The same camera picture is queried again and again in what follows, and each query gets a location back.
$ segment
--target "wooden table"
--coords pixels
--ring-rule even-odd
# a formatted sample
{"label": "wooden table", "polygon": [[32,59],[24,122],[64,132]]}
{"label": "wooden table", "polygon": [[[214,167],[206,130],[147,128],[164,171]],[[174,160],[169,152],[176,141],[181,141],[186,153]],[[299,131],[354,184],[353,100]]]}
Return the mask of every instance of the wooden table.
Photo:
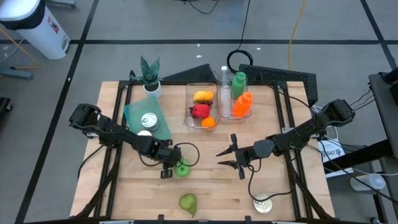
{"label": "wooden table", "polygon": [[[97,106],[105,116],[112,117],[117,86],[117,82],[102,84]],[[301,82],[288,82],[288,86],[291,96],[307,101]],[[163,95],[159,98],[159,103],[172,132],[174,144],[194,143],[200,150],[200,161],[192,167],[191,174],[187,178],[160,179],[161,166],[144,166],[137,152],[131,149],[130,145],[124,144],[112,219],[154,220],[159,214],[165,215],[167,220],[244,220],[245,215],[250,215],[253,220],[295,219],[290,195],[274,197],[272,210],[267,214],[258,213],[248,195],[250,172],[245,169],[246,179],[239,180],[236,170],[217,164],[219,161],[234,160],[233,154],[216,157],[219,152],[229,147],[231,133],[236,133],[239,147],[251,146],[254,141],[280,133],[275,96],[270,87],[250,86],[249,91],[254,94],[252,116],[243,124],[220,123],[212,133],[192,131],[184,125],[185,86],[166,85],[162,88]],[[135,85],[131,101],[142,100],[145,97],[142,87]],[[280,97],[285,108],[284,96]],[[296,125],[310,119],[310,112],[303,104],[296,100],[291,100],[291,104]],[[122,115],[121,106],[118,122],[121,121]],[[287,113],[284,113],[284,116],[288,121]],[[317,147],[315,140],[311,140],[310,144]],[[98,139],[88,140],[85,157],[98,146]],[[182,149],[182,153],[190,161],[194,161],[197,156],[193,149]],[[101,151],[82,168],[71,215],[80,212],[98,189],[104,154],[105,150]],[[302,151],[302,158],[309,190],[319,204],[333,216],[319,152],[307,147]],[[252,164],[258,167],[258,161]],[[298,187],[297,189],[302,216],[305,216],[302,194]],[[262,169],[254,175],[251,190],[253,194],[267,195],[290,190],[283,156],[271,155],[263,159]],[[194,193],[198,197],[198,211],[194,218],[178,205],[180,196],[186,193]],[[103,201],[101,214],[105,214],[108,191],[104,194]]]}

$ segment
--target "yellow cable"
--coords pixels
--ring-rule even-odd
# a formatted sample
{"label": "yellow cable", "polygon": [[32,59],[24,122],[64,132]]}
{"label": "yellow cable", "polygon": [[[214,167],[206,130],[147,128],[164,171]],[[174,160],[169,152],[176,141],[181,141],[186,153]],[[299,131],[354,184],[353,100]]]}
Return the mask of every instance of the yellow cable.
{"label": "yellow cable", "polygon": [[0,31],[6,36],[8,37],[8,39],[10,39],[12,41],[12,43],[14,43],[21,51],[23,51],[27,56],[30,57],[30,59],[32,59],[33,63],[35,64],[35,66],[22,66],[22,67],[16,67],[17,70],[20,69],[39,69],[40,67],[37,65],[37,61],[36,59],[31,56],[28,52],[26,52],[25,49],[23,49],[14,39],[12,39],[12,37],[6,32],[4,31],[1,27],[0,27]]}
{"label": "yellow cable", "polygon": [[298,15],[298,19],[296,22],[296,25],[294,26],[293,32],[292,32],[292,36],[290,37],[290,41],[289,41],[289,52],[288,52],[288,62],[289,62],[289,70],[292,70],[292,41],[294,39],[294,35],[296,34],[296,30],[297,30],[297,26],[299,25],[299,22],[301,20],[301,17],[303,16],[303,12],[305,9],[305,0],[303,0],[303,5],[301,7],[301,11],[300,14]]}

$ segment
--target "green apple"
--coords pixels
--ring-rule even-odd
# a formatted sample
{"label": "green apple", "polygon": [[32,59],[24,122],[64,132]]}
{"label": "green apple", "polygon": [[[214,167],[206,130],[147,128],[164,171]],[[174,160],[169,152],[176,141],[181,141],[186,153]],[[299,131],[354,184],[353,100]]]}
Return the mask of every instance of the green apple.
{"label": "green apple", "polygon": [[186,166],[189,165],[189,161],[186,159],[182,159],[182,163],[178,162],[177,165],[174,167],[174,171],[179,177],[187,177],[190,173],[190,167]]}
{"label": "green apple", "polygon": [[197,212],[197,197],[196,197],[196,195],[189,193],[189,194],[185,194],[185,195],[181,196],[179,204],[182,209],[191,213],[192,217],[196,214],[196,212]]}

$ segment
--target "gray floor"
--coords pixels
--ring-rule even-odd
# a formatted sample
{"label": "gray floor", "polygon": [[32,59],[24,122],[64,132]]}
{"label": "gray floor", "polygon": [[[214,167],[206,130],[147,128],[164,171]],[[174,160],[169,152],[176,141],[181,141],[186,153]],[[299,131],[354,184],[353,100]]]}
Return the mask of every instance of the gray floor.
{"label": "gray floor", "polygon": [[[73,40],[80,39],[93,3],[93,0],[77,1],[76,10],[50,8]],[[163,77],[204,63],[219,70],[225,65],[226,55],[237,45],[202,44],[199,39],[240,39],[247,3],[220,0],[212,14],[203,15],[189,4],[173,0],[99,0],[87,40],[198,39],[199,45],[84,45],[25,221],[69,216],[76,172],[86,144],[86,139],[67,123],[78,103],[95,104],[101,82],[124,80],[130,69],[139,72],[141,55],[150,61],[160,56]],[[194,4],[206,10],[214,2],[200,0]],[[398,2],[368,1],[368,4],[384,38],[397,40]],[[244,38],[289,39],[300,7],[301,1],[252,0]],[[360,1],[307,0],[296,39],[377,40],[377,37]],[[287,69],[287,47],[287,44],[244,44],[242,49],[252,53],[255,65]],[[0,58],[13,48],[13,45],[0,45]],[[61,60],[47,60],[29,45],[24,48],[37,57],[41,69],[33,71],[35,78],[31,81],[0,79],[0,96],[10,97],[14,103],[12,113],[0,123],[0,223],[15,220],[77,45],[71,45],[68,55]],[[398,59],[398,45],[388,48]],[[232,60],[236,66],[247,63],[240,56]],[[29,58],[18,52],[2,66],[30,63]],[[320,106],[336,98],[348,102],[358,99],[368,89],[369,74],[391,70],[380,44],[294,45],[292,66],[297,71],[317,74]],[[371,144],[385,139],[376,105],[359,110],[350,125],[339,129],[339,136],[341,142],[348,144]],[[366,222],[376,216],[371,196],[334,187],[340,182],[344,181],[339,177],[329,180],[337,217]]]}

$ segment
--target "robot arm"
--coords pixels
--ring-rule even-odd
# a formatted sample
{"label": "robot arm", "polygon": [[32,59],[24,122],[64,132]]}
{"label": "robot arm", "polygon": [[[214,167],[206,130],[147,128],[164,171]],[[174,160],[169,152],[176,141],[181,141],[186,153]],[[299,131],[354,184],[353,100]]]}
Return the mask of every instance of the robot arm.
{"label": "robot arm", "polygon": [[172,140],[159,140],[152,136],[138,136],[114,123],[109,117],[103,116],[101,110],[89,104],[79,104],[69,118],[69,126],[82,131],[85,136],[95,133],[99,137],[99,143],[107,147],[119,147],[127,142],[140,155],[163,162],[164,169],[161,178],[172,177],[173,167],[181,161],[181,150],[178,147],[169,147]]}
{"label": "robot arm", "polygon": [[327,126],[341,127],[350,123],[355,116],[355,112],[345,100],[334,100],[328,103],[321,112],[312,119],[304,122],[300,126],[283,134],[275,134],[256,141],[253,146],[238,148],[236,135],[231,135],[232,145],[218,154],[222,156],[235,152],[236,161],[223,161],[219,164],[231,166],[239,170],[239,178],[244,179],[243,167],[247,167],[251,161],[267,158],[273,153],[275,156],[281,156],[294,148],[303,148],[310,140],[311,135],[321,133],[325,134]]}

